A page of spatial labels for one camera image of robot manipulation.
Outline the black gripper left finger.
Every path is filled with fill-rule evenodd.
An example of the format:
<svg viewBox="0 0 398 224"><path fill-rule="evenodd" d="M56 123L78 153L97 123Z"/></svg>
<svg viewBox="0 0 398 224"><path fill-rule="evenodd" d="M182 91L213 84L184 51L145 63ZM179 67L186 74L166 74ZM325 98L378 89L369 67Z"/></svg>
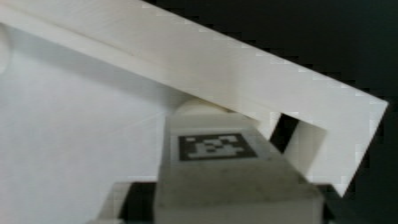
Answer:
<svg viewBox="0 0 398 224"><path fill-rule="evenodd" d="M154 224L154 182L113 184L97 217L87 224Z"/></svg>

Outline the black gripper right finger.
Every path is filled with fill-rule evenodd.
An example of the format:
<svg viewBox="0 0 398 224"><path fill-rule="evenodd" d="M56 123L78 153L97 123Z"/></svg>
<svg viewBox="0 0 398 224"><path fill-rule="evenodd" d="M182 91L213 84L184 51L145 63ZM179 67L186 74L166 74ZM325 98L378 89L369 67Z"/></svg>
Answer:
<svg viewBox="0 0 398 224"><path fill-rule="evenodd" d="M355 224L355 215L342 203L334 187L321 184L318 190L325 199L321 224Z"/></svg>

